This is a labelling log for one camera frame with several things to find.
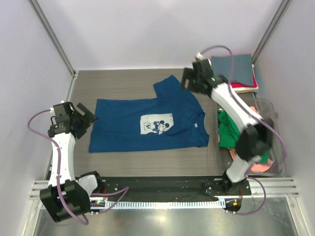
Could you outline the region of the blue mickey print t-shirt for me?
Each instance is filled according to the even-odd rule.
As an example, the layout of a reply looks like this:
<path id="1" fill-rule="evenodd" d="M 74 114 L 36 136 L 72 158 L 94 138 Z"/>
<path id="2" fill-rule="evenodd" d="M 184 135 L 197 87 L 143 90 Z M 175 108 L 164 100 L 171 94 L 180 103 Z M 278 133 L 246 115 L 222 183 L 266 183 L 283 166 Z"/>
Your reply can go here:
<path id="1" fill-rule="evenodd" d="M 156 97 L 99 99 L 90 153 L 207 147 L 205 112 L 196 97 L 171 75 L 153 85 Z"/>

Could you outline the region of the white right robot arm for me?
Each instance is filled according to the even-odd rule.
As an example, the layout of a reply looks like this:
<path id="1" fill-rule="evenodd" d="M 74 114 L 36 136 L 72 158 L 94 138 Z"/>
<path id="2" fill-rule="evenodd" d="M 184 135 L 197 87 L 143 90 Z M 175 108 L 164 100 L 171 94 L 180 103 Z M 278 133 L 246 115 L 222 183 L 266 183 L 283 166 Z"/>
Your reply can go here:
<path id="1" fill-rule="evenodd" d="M 221 183 L 226 194 L 238 192 L 251 167 L 272 147 L 273 121 L 254 112 L 223 75 L 215 75 L 209 59 L 198 59 L 192 63 L 192 68 L 184 68 L 181 89 L 209 96 L 227 112 L 240 131 L 236 158 L 223 173 Z"/>

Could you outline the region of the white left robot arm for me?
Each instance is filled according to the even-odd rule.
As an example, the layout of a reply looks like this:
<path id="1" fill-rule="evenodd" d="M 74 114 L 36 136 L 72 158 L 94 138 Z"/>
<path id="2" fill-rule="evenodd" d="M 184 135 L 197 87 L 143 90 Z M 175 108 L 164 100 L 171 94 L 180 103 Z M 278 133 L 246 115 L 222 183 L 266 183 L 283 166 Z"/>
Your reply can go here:
<path id="1" fill-rule="evenodd" d="M 55 222 L 79 216 L 91 210 L 90 196 L 100 196 L 104 184 L 97 171 L 79 178 L 74 174 L 74 147 L 87 129 L 97 120 L 82 103 L 71 102 L 54 105 L 51 110 L 48 139 L 52 143 L 52 170 L 48 186 L 40 190 L 40 200 Z"/>

